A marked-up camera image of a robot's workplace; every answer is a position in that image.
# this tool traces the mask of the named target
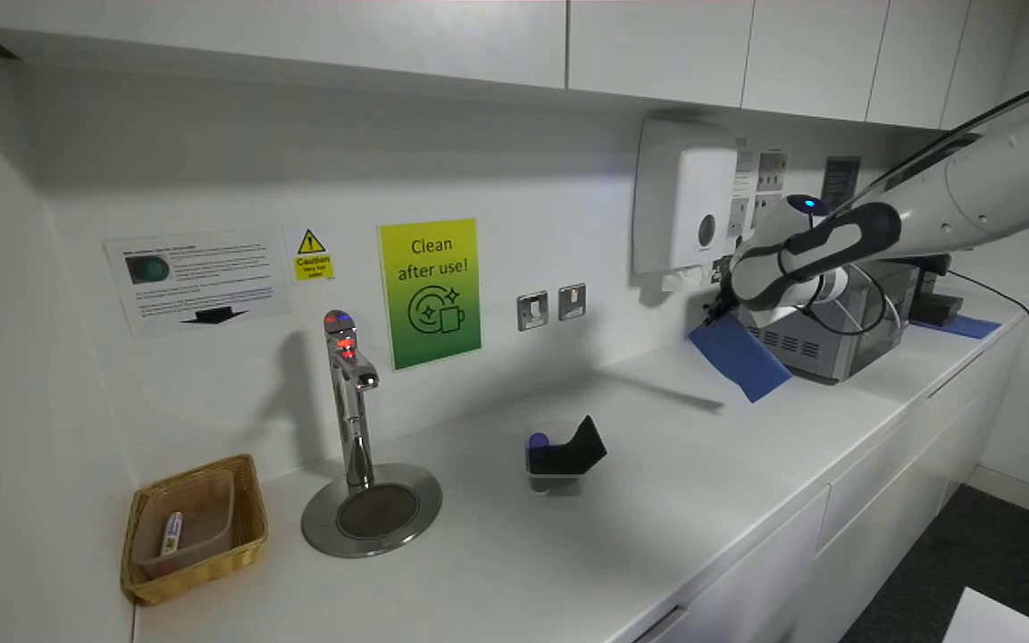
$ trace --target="wall socket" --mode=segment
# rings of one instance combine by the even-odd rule
[[[541,289],[541,294],[531,294],[531,296],[516,296],[516,301],[515,301],[515,317],[516,317],[516,332],[541,328],[541,326],[551,322],[551,296],[545,296],[545,289]]]
[[[556,289],[556,322],[584,317],[584,283]]]

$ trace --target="blue towel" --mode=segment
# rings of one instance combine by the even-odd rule
[[[949,335],[983,338],[983,335],[988,335],[1001,326],[998,322],[983,322],[983,317],[949,314],[944,326],[923,326],[923,328],[940,328],[940,332],[949,332]]]
[[[688,332],[688,341],[744,389],[745,401],[767,397],[794,370],[730,310]]]

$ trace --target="black floor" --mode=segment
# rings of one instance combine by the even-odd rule
[[[954,494],[843,640],[940,643],[965,585],[1029,615],[1029,509],[967,485]]]

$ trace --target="white countertop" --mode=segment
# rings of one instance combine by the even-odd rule
[[[1017,317],[1005,306],[976,314],[1007,326]],[[263,557],[138,609],[138,640],[580,643],[634,632],[674,590],[714,578],[823,494],[901,406],[948,383],[985,341],[907,328],[894,352],[850,383],[789,379],[759,403],[745,403],[682,341],[376,444],[378,465],[406,459],[443,482],[443,509],[424,537],[369,559],[315,552],[299,537],[299,509],[329,479],[268,482]],[[525,434],[569,438],[584,413],[607,459],[584,476],[580,497],[527,494]]]

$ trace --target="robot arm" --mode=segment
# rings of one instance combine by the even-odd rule
[[[954,140],[852,202],[815,227],[758,227],[730,269],[732,296],[774,310],[770,322],[805,301],[834,296],[828,275],[850,260],[949,254],[1029,227],[1029,115]]]

